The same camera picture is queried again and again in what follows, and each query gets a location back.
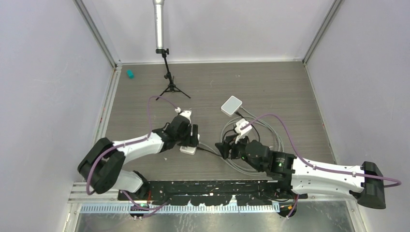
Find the white network switch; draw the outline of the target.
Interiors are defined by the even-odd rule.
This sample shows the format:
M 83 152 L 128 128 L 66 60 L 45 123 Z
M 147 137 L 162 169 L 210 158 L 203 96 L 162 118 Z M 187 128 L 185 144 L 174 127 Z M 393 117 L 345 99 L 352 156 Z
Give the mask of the white network switch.
M 242 104 L 243 102 L 239 98 L 231 96 L 220 109 L 227 116 L 233 116 Z
M 194 155 L 196 153 L 197 147 L 181 146 L 180 152 L 188 155 Z

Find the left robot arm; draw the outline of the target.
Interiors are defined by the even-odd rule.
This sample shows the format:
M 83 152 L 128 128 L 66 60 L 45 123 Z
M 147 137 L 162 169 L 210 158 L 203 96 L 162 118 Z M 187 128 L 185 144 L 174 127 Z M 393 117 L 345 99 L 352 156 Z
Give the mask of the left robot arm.
M 134 139 L 99 139 L 77 168 L 86 181 L 87 195 L 118 189 L 129 192 L 137 200 L 143 200 L 148 194 L 143 176 L 137 171 L 123 170 L 123 165 L 147 155 L 170 150 L 175 145 L 187 146 L 186 142 L 194 135 L 191 114 L 191 110 L 184 110 L 167 126 Z

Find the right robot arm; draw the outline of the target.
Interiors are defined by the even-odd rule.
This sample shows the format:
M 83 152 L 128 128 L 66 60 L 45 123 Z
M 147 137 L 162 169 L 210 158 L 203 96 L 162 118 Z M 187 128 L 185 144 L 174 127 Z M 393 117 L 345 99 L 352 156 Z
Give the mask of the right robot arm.
M 361 206 L 385 209 L 382 173 L 369 161 L 358 166 L 343 166 L 301 159 L 294 154 L 273 151 L 248 138 L 234 136 L 215 143 L 223 159 L 241 159 L 258 173 L 277 180 L 276 192 L 282 198 L 291 195 L 325 194 L 355 199 Z

